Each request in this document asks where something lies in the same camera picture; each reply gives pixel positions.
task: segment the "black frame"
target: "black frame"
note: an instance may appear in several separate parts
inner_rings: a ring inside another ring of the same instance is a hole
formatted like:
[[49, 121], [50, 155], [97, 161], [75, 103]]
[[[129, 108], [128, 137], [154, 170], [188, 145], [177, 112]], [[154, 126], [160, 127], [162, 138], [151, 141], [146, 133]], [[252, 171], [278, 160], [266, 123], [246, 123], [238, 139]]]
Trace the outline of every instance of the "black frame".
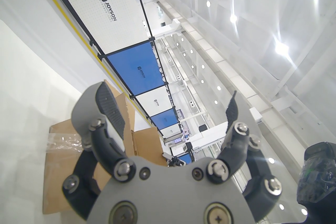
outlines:
[[128, 46], [128, 47], [125, 47], [121, 50], [117, 50], [117, 51], [114, 51], [114, 52], [111, 52], [111, 53], [108, 53], [108, 54], [105, 54], [104, 51], [100, 48], [99, 44], [97, 43], [97, 41], [94, 39], [94, 37], [92, 36], [92, 34], [90, 33], [90, 31], [88, 30], [88, 28], [85, 26], [84, 22], [81, 20], [81, 18], [79, 17], [79, 15], [77, 14], [77, 12], [75, 11], [75, 9], [72, 7], [71, 3], [69, 0], [62, 0], [63, 4], [66, 6], [66, 8], [69, 10], [69, 12], [72, 14], [72, 16], [74, 17], [74, 19], [77, 21], [77, 23], [79, 24], [79, 26], [83, 29], [83, 31], [85, 32], [85, 34], [88, 36], [88, 38], [90, 39], [90, 46], [92, 45], [95, 45], [95, 47], [97, 48], [98, 50], [98, 53], [97, 53], [97, 57], [102, 61], [102, 59], [105, 59], [106, 63], [113, 69], [114, 73], [118, 76], [118, 78], [121, 80], [121, 82], [123, 83], [123, 85], [125, 86], [125, 88], [128, 90], [128, 92], [130, 93], [129, 96], [131, 99], [133, 100], [136, 100], [136, 102], [138, 103], [138, 105], [141, 107], [141, 109], [145, 112], [145, 115], [146, 115], [146, 118], [150, 120], [150, 122], [156, 127], [156, 125], [154, 124], [154, 122], [151, 120], [150, 116], [148, 115], [148, 113], [144, 110], [143, 106], [140, 104], [140, 102], [137, 100], [136, 96], [133, 95], [132, 91], [130, 90], [130, 88], [127, 86], [127, 84], [125, 83], [125, 81], [122, 79], [122, 77], [120, 76], [120, 74], [116, 71], [116, 69], [114, 68], [114, 66], [112, 65], [112, 63], [107, 59], [107, 57], [109, 55], [112, 55], [112, 54], [115, 54], [115, 53], [118, 53], [118, 52], [121, 52], [121, 51], [124, 51], [124, 50], [127, 50], [127, 49], [131, 49], [135, 46], [138, 46], [138, 45], [141, 45], [141, 44], [145, 44], [145, 43], [148, 43], [148, 42], [151, 42], [151, 45], [154, 46], [155, 48], [155, 51], [156, 51], [156, 54], [157, 54], [157, 57], [158, 57], [158, 61], [161, 65], [161, 68], [162, 68], [162, 73], [163, 73], [163, 77], [165, 79], [164, 81], [164, 84], [162, 86], [167, 86], [167, 90], [168, 90], [168, 93], [169, 93], [169, 97], [170, 97], [170, 101], [172, 103], [172, 107], [174, 108], [174, 112], [175, 112], [175, 115], [176, 115], [176, 119], [177, 119], [177, 123], [179, 124], [180, 126], [180, 130], [182, 132], [182, 128], [181, 128], [181, 125], [180, 125], [180, 121], [178, 120], [178, 116], [176, 114], [176, 110], [175, 110], [175, 106], [174, 106], [174, 103], [173, 103], [173, 100], [172, 100], [172, 97], [171, 97], [171, 93], [170, 93], [170, 90], [169, 90], [169, 86], [168, 86], [168, 83], [167, 83], [167, 79], [166, 79], [166, 75], [164, 73], [164, 70], [163, 70], [163, 67], [162, 67], [162, 63], [161, 63], [161, 60], [160, 60], [160, 56], [158, 54], [158, 50], [157, 50], [157, 47], [156, 45], [154, 44], [154, 40], [155, 38], [153, 37], [153, 34], [152, 34], [152, 31], [150, 29], [150, 25], [149, 25], [149, 22], [148, 22], [148, 18], [147, 18], [147, 15], [146, 15], [146, 12], [145, 12], [145, 9], [144, 9], [144, 5], [143, 5], [143, 2], [142, 0], [140, 0], [140, 4], [141, 4], [141, 8], [143, 10], [143, 13], [144, 13], [144, 16], [145, 16], [145, 19], [146, 19], [146, 23], [147, 23], [147, 26], [148, 26], [148, 29], [149, 29], [149, 32], [150, 32], [150, 38], [148, 40], [145, 40], [145, 41], [142, 41], [140, 43], [137, 43], [137, 44], [134, 44], [134, 45], [131, 45], [131, 46]]

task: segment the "ceiling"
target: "ceiling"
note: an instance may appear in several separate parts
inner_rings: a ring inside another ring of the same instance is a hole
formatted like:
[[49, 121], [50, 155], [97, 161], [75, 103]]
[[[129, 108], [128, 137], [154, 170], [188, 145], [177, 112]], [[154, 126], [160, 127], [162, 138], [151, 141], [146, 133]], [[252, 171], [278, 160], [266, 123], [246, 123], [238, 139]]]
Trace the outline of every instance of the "ceiling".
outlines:
[[334, 130], [336, 0], [167, 1], [269, 100], [286, 86]]

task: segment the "screw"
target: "screw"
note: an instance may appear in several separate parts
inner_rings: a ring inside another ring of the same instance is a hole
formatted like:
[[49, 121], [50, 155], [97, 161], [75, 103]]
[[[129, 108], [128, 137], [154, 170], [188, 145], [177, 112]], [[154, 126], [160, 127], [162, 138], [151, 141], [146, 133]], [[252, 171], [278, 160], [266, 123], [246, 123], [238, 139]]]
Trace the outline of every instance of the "screw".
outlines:
[[122, 163], [120, 164], [119, 168], [118, 168], [118, 174], [120, 176], [125, 176], [127, 175], [129, 172], [131, 171], [131, 166], [129, 165], [129, 163]]
[[200, 181], [201, 179], [203, 179], [203, 176], [204, 176], [204, 174], [203, 174], [203, 171], [202, 171], [202, 169], [200, 169], [200, 168], [194, 168], [193, 170], [192, 170], [192, 177], [196, 180], [196, 181]]
[[227, 165], [219, 159], [215, 159], [209, 163], [208, 173], [210, 175], [220, 177], [223, 182], [225, 182], [229, 177], [229, 169]]
[[142, 180], [147, 180], [150, 176], [150, 169], [148, 167], [144, 167], [139, 172], [139, 177]]
[[276, 177], [273, 177], [269, 180], [265, 180], [264, 184], [265, 184], [266, 190], [270, 194], [275, 195], [275, 196], [278, 196], [281, 194], [282, 185]]
[[64, 189], [67, 189], [70, 194], [77, 189], [78, 185], [79, 177], [77, 175], [70, 175], [63, 182]]
[[101, 119], [96, 119], [96, 120], [94, 120], [90, 123], [89, 130], [90, 131], [95, 131], [101, 124], [102, 124], [102, 120]]
[[245, 123], [238, 122], [234, 125], [234, 129], [240, 135], [247, 135], [248, 127]]

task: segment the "white wall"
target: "white wall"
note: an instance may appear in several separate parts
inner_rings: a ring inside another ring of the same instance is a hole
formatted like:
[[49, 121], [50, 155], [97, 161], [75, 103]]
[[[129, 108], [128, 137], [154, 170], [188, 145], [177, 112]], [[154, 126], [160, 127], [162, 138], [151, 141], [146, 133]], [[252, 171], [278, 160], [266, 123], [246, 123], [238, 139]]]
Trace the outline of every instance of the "white wall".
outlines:
[[42, 215], [49, 126], [70, 118], [80, 92], [0, 20], [0, 223], [82, 223]]

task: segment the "ceiling light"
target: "ceiling light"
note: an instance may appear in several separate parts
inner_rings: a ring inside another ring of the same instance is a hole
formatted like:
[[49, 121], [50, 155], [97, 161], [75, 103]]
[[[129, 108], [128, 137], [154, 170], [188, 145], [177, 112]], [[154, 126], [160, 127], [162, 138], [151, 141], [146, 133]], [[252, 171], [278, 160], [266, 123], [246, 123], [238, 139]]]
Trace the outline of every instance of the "ceiling light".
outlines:
[[237, 16], [236, 15], [234, 15], [234, 14], [232, 14], [231, 16], [230, 16], [230, 22], [231, 23], [235, 23], [236, 21], [237, 21]]
[[277, 54], [282, 56], [288, 55], [289, 47], [281, 42], [276, 42], [275, 51]]

